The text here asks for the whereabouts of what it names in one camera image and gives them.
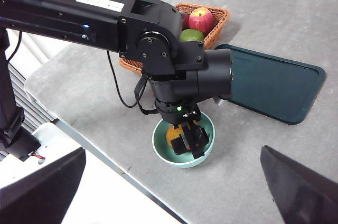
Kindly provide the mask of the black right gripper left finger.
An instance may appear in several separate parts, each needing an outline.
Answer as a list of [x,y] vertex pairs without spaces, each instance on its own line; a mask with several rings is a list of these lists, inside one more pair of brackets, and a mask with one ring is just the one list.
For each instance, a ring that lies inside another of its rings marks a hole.
[[1,223],[61,223],[86,165],[80,147],[1,188]]

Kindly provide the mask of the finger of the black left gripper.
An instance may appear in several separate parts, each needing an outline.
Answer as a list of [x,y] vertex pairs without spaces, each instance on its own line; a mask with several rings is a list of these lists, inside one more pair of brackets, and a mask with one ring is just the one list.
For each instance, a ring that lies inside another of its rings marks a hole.
[[183,127],[186,149],[191,152],[194,159],[205,155],[204,148],[209,143],[209,137],[203,127],[192,125]]
[[176,155],[181,155],[190,152],[190,146],[185,143],[181,134],[178,137],[170,140],[172,149]]

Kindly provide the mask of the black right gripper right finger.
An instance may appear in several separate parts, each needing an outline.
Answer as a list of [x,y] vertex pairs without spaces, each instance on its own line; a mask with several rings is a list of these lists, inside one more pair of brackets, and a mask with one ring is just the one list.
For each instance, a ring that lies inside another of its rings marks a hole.
[[337,223],[337,183],[265,145],[260,162],[284,223]]

